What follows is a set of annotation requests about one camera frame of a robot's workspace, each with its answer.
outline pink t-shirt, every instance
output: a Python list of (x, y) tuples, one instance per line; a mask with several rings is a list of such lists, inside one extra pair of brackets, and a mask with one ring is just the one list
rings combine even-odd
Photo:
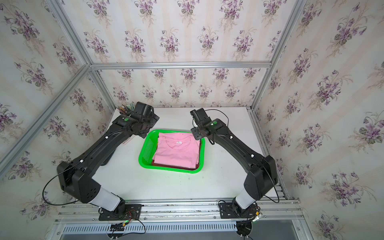
[(156, 164), (194, 169), (199, 163), (199, 151), (200, 141), (192, 133), (159, 133), (153, 160)]

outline mounting plate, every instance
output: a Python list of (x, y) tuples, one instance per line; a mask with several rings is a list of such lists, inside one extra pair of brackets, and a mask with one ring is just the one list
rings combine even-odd
[(257, 205), (253, 203), (246, 209), (243, 214), (240, 216), (235, 215), (235, 211), (232, 208), (232, 203), (226, 203), (226, 202), (221, 202), (218, 204), (218, 207), (220, 209), (220, 218), (222, 219), (228, 219), (228, 218), (248, 218), (251, 219), (256, 215), (256, 210), (254, 210)]
[(100, 213), (99, 221), (116, 221), (116, 220), (125, 221), (125, 220), (129, 220), (131, 218), (131, 214), (129, 214), (130, 211), (132, 211), (131, 212), (132, 219), (139, 219), (140, 212), (141, 212), (141, 204), (126, 204), (125, 205), (126, 214), (123, 218), (116, 217), (116, 215), (110, 211), (101, 211), (102, 213)]

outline purple flower pattern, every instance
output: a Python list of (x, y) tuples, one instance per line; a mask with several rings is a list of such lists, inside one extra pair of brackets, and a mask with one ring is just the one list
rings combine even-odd
[(106, 123), (102, 123), (101, 126), (97, 127), (97, 129), (100, 130), (99, 131), (100, 135), (104, 134), (106, 128), (107, 128), (107, 124)]
[(269, 124), (272, 120), (276, 120), (277, 112), (276, 112), (276, 106), (272, 104), (272, 106), (268, 107), (267, 113), (265, 116), (266, 123)]
[(202, 100), (204, 103), (208, 100), (209, 94), (211, 92), (212, 89), (210, 87), (207, 87), (205, 84), (200, 84), (200, 87), (197, 90), (197, 93), (199, 94), (199, 99)]
[(211, 107), (212, 108), (221, 108), (222, 106), (221, 106), (221, 103), (222, 103), (223, 101), (218, 101), (218, 102), (212, 102), (212, 104), (211, 104)]
[(125, 34), (127, 35), (127, 37), (125, 37), (125, 46), (131, 49), (131, 57), (134, 57), (136, 62), (143, 61), (143, 53), (145, 52), (145, 43), (138, 34), (140, 32), (141, 30), (136, 28), (132, 32), (125, 31)]
[(62, 145), (63, 141), (68, 143), (70, 138), (69, 129), (66, 130), (67, 125), (63, 123), (62, 118), (54, 117), (51, 118), (48, 126), (43, 129), (44, 134), (47, 134), (48, 139), (53, 136), (56, 136), (56, 141)]
[(24, 151), (22, 157), (20, 160), (18, 160), (8, 171), (8, 173), (5, 175), (5, 177), (8, 177), (8, 180), (16, 179), (17, 177), (23, 179), (23, 182), (26, 180), (33, 181), (32, 177), (34, 175), (41, 176), (41, 169), (40, 165), (36, 166), (31, 163), (29, 160), (30, 153), (27, 151)]
[(290, 78), (288, 82), (290, 84), (297, 83), (297, 78), (302, 78), (304, 73), (308, 72), (309, 67), (311, 66), (311, 60), (313, 57), (318, 54), (315, 51), (309, 52), (307, 48), (304, 49), (303, 53), (297, 56), (297, 59), (293, 61), (295, 68), (290, 71)]
[(283, 163), (283, 160), (277, 159), (276, 161), (277, 170), (279, 171), (280, 175), (283, 175), (284, 172), (288, 172), (287, 166)]
[(72, 161), (71, 152), (65, 151), (65, 149), (63, 149), (60, 154), (57, 154), (57, 155), (52, 156), (52, 157), (54, 160), (51, 161), (51, 163), (54, 166), (58, 166), (62, 162), (70, 163)]
[(355, 172), (352, 172), (349, 178), (343, 172), (332, 174), (332, 177), (335, 179), (334, 183), (325, 181), (321, 184), (325, 186), (321, 193), (325, 194), (325, 199), (333, 202), (336, 207), (341, 204), (343, 207), (354, 205), (354, 208), (356, 208), (357, 204), (361, 203), (364, 193), (368, 195), (369, 199), (373, 198), (377, 201), (376, 197), (371, 193), (373, 191), (371, 188), (357, 183), (359, 177)]
[(193, 9), (195, 9), (195, 5), (200, 3), (200, 0), (180, 0), (177, 1), (177, 5), (181, 7), (181, 16), (182, 22), (187, 21), (188, 26), (193, 23)]
[(300, 187), (301, 185), (308, 186), (309, 189), (311, 189), (314, 183), (313, 178), (311, 177), (312, 170), (310, 169), (310, 165), (306, 164), (305, 166), (299, 164), (297, 167), (297, 172), (293, 175), (293, 180), (295, 181), (293, 185), (295, 187)]
[(24, 132), (23, 121), (15, 122), (17, 115), (10, 112), (9, 107), (0, 103), (0, 139), (4, 143), (9, 143), (9, 138), (19, 139)]
[(168, 93), (170, 94), (172, 101), (176, 101), (176, 103), (178, 103), (180, 101), (180, 94), (182, 92), (183, 90), (181, 87), (172, 84), (169, 85)]
[(384, 86), (384, 62), (381, 63), (381, 67), (378, 65), (375, 65), (374, 69), (375, 69), (375, 72), (371, 73), (368, 76), (368, 79), (374, 78), (377, 80), (375, 84), (370, 85), (368, 88), (379, 88), (381, 90)]
[(281, 0), (266, 0), (263, 2), (263, 5), (265, 7), (263, 16), (263, 21), (266, 21), (266, 25), (268, 26), (272, 24), (272, 22), (275, 20), (275, 16), (277, 16), (277, 10), (280, 8), (282, 3), (286, 3), (287, 0), (284, 0), (283, 2)]
[(143, 85), (141, 93), (144, 95), (145, 99), (147, 99), (151, 103), (154, 102), (153, 97), (156, 93), (156, 90), (154, 88), (150, 88), (148, 85)]
[(273, 52), (275, 51), (276, 44), (279, 41), (280, 34), (281, 34), (281, 31), (277, 31), (276, 37), (273, 37), (272, 39), (270, 39), (271, 42), (268, 45), (270, 50), (266, 53), (266, 56), (265, 56), (266, 59), (270, 59), (272, 57)]
[(290, 147), (292, 139), (290, 138), (291, 131), (286, 128), (284, 130), (280, 130), (280, 136), (276, 140), (276, 148), (281, 149), (283, 146)]
[(366, 116), (362, 122), (365, 124), (365, 127), (359, 128), (358, 131), (355, 129), (353, 131), (354, 134), (348, 137), (357, 140), (357, 143), (350, 147), (353, 147), (358, 152), (363, 150), (364, 152), (368, 153), (366, 151), (367, 146), (373, 150), (373, 144), (383, 142), (384, 131), (381, 131), (384, 127), (384, 118), (381, 116), (383, 113), (384, 110), (380, 113), (365, 113), (368, 114), (368, 116)]
[(303, 104), (300, 102), (300, 94), (298, 92), (295, 92), (292, 96), (288, 97), (288, 104), (285, 106), (284, 111), (285, 116), (284, 118), (291, 118), (291, 114), (294, 112), (299, 113), (300, 112), (300, 106)]
[(307, 154), (307, 150), (309, 152), (313, 152), (315, 149), (320, 150), (320, 146), (323, 144), (324, 137), (326, 139), (331, 139), (328, 135), (329, 132), (321, 131), (321, 126), (316, 123), (315, 127), (308, 126), (307, 129), (304, 129), (305, 136), (299, 137), (297, 139), (298, 145), (296, 148), (299, 148), (299, 152), (304, 152)]
[(279, 69), (277, 69), (276, 72), (272, 74), (271, 81), (268, 85), (268, 94), (272, 94), (276, 88), (280, 87), (281, 81), (280, 72)]
[(75, 125), (78, 134), (81, 136), (86, 136), (88, 139), (93, 138), (93, 131), (91, 130), (91, 127), (89, 126), (89, 120), (83, 119), (82, 121), (77, 121), (77, 124)]
[(93, 49), (93, 55), (95, 58), (98, 58), (101, 62), (106, 63), (109, 58), (109, 56), (106, 55), (106, 53), (108, 53), (108, 45), (99, 37), (99, 32), (99, 30), (93, 30), (91, 33), (87, 31), (84, 32), (85, 36), (90, 37), (90, 39), (85, 38), (85, 42), (87, 44), (87, 48)]
[(304, 33), (306, 33), (307, 29), (309, 28), (309, 23), (315, 17), (320, 16), (322, 11), (321, 5), (324, 2), (324, 0), (316, 0), (314, 4), (308, 2), (304, 5), (303, 17), (301, 18), (301, 21), (299, 22), (299, 27), (297, 28), (297, 31), (300, 31), (298, 36), (302, 36)]
[(243, 68), (244, 75), (244, 82), (250, 83), (253, 80), (253, 77), (256, 75), (257, 72), (260, 72), (261, 68)]
[(185, 84), (187, 87), (191, 87), (192, 84), (195, 82), (193, 81), (196, 79), (196, 72), (197, 70), (194, 68), (183, 68), (181, 69), (181, 76), (184, 76), (183, 78), (183, 84)]
[(203, 27), (201, 30), (201, 35), (197, 37), (201, 45), (201, 54), (205, 55), (207, 58), (212, 53), (212, 47), (215, 41), (218, 41), (217, 31), (213, 31), (209, 26), (207, 28)]
[(338, 222), (338, 216), (329, 216), (326, 212), (324, 212), (321, 215), (321, 220), (317, 221), (315, 218), (313, 222), (313, 224), (316, 226), (316, 230), (314, 231), (315, 235), (320, 238), (328, 238), (329, 240), (344, 240), (342, 235), (342, 233), (344, 233), (342, 231), (343, 226)]
[(272, 133), (271, 133), (271, 130), (268, 130), (268, 132), (264, 132), (264, 138), (265, 138), (265, 142), (269, 146), (272, 146)]
[(106, 115), (106, 111), (103, 106), (103, 99), (101, 97), (93, 98), (92, 99), (93, 103), (93, 109), (101, 113), (102, 115)]
[[(19, 211), (21, 215), (26, 215), (28, 217), (28, 220), (35, 220), (38, 217), (45, 218), (50, 215), (50, 205), (46, 203), (43, 198), (41, 197), (41, 194), (38, 191), (35, 195), (35, 198), (33, 200), (30, 200), (24, 204), (24, 208)], [(44, 197), (47, 201), (49, 199), (46, 197), (48, 192), (44, 192)]]
[(332, 75), (323, 76), (323, 79), (317, 83), (319, 91), (313, 92), (309, 97), (311, 99), (308, 106), (312, 107), (312, 110), (320, 109), (324, 104), (328, 106), (331, 100), (337, 100), (338, 95), (341, 93), (341, 86), (343, 81), (353, 82), (350, 75), (339, 76), (339, 72), (334, 70)]
[(53, 47), (57, 50), (56, 56), (59, 58), (60, 63), (66, 63), (68, 71), (72, 74), (77, 73), (79, 70), (76, 62), (76, 57), (73, 55), (73, 51), (70, 47), (63, 43), (64, 37), (60, 37), (58, 43), (54, 43)]
[(221, 0), (222, 5), (220, 12), (224, 12), (223, 18), (220, 20), (220, 27), (223, 26), (224, 32), (232, 30), (235, 19), (240, 17), (240, 10), (243, 9), (242, 0)]
[(128, 105), (128, 94), (124, 88), (124, 86), (113, 87), (113, 96), (118, 99), (119, 103)]
[(236, 103), (233, 105), (234, 107), (246, 107), (247, 103), (243, 102), (243, 100), (237, 100)]
[(171, 108), (172, 105), (170, 103), (165, 102), (165, 101), (160, 101), (158, 107), (161, 107), (161, 108)]
[(118, 73), (121, 74), (121, 78), (124, 79), (124, 82), (128, 81), (128, 84), (133, 83), (134, 79), (131, 77), (133, 69), (121, 69), (118, 70)]
[(107, 4), (109, 0), (90, 0), (87, 2), (88, 7), (93, 9), (93, 12), (96, 14), (96, 18), (99, 20), (99, 23), (105, 22), (106, 28), (111, 25), (111, 19), (109, 19), (109, 15), (107, 14)]
[(44, 40), (38, 38), (40, 32), (35, 27), (35, 21), (32, 20), (27, 13), (21, 11), (15, 5), (0, 3), (0, 7), (0, 9), (5, 13), (4, 20), (7, 25), (10, 25), (12, 34), (22, 35), (24, 38), (24, 44), (31, 52), (35, 50), (40, 55), (45, 52), (45, 48), (43, 46)]
[(239, 87), (236, 87), (234, 84), (229, 84), (224, 90), (225, 98), (228, 102), (232, 102), (235, 98), (236, 93), (240, 92)]
[(179, 51), (179, 41), (175, 36), (177, 29), (171, 28), (169, 32), (162, 30), (163, 36), (160, 38), (160, 46), (164, 48), (164, 57), (168, 59), (168, 62), (175, 60), (176, 52)]
[(218, 87), (225, 83), (225, 79), (227, 79), (227, 75), (229, 74), (228, 68), (215, 68), (212, 75), (215, 76), (214, 84)]
[(80, 88), (77, 88), (73, 91), (73, 95), (70, 96), (70, 100), (73, 106), (78, 105), (81, 112), (87, 112), (88, 102), (84, 96), (83, 91)]
[(49, 92), (53, 95), (53, 86), (52, 83), (45, 78), (43, 73), (43, 65), (35, 61), (30, 61), (29, 63), (24, 60), (20, 60), (20, 63), (14, 63), (16, 68), (22, 73), (21, 80), (24, 80), (27, 83), (34, 83), (38, 91), (41, 91), (45, 95)]
[(363, 8), (361, 8), (359, 5), (360, 3), (358, 3), (354, 8), (352, 8), (348, 16), (340, 19), (341, 23), (339, 23), (339, 25), (337, 26), (337, 30), (339, 33), (337, 33), (335, 37), (331, 39), (330, 45), (327, 47), (327, 50), (332, 50), (332, 52), (327, 56), (327, 58), (335, 57), (336, 55), (341, 54), (340, 50), (345, 48), (345, 44), (347, 43), (347, 41), (351, 40), (352, 37), (355, 36), (357, 33), (360, 36), (363, 35), (363, 33), (367, 30), (367, 26), (363, 25), (367, 23), (368, 19), (372, 16), (364, 16), (365, 12), (368, 11), (367, 3), (365, 3)]
[(165, 82), (165, 79), (164, 79), (164, 72), (166, 72), (167, 69), (166, 68), (160, 68), (160, 69), (151, 69), (151, 72), (154, 74), (154, 78), (157, 81), (159, 81), (160, 84), (162, 84), (163, 82)]
[(143, 23), (148, 22), (148, 27), (150, 27), (153, 22), (153, 4), (157, 3), (157, 0), (138, 0), (134, 2), (136, 7), (140, 8), (140, 17), (142, 18)]
[(255, 32), (253, 28), (245, 32), (244, 30), (240, 31), (240, 36), (235, 39), (233, 44), (236, 47), (236, 50), (233, 52), (232, 58), (236, 61), (241, 61), (246, 55), (247, 52), (251, 49), (253, 45), (252, 33)]

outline vented panel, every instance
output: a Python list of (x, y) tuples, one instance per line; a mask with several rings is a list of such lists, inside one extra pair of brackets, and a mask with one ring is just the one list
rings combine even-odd
[[(66, 224), (63, 234), (97, 234), (112, 233), (109, 230), (112, 223), (88, 223), (88, 224)], [(237, 231), (234, 221), (215, 222), (163, 222), (144, 223), (147, 233), (172, 233), (172, 232), (232, 232)], [(144, 232), (141, 223), (130, 223), (125, 226), (124, 232)]]

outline metal bracket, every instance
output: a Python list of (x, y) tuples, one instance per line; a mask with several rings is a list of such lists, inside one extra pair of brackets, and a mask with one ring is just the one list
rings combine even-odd
[(141, 204), (126, 204), (125, 205), (125, 216), (116, 217), (113, 212), (101, 211), (99, 221), (125, 221), (129, 219), (139, 219), (141, 213)]

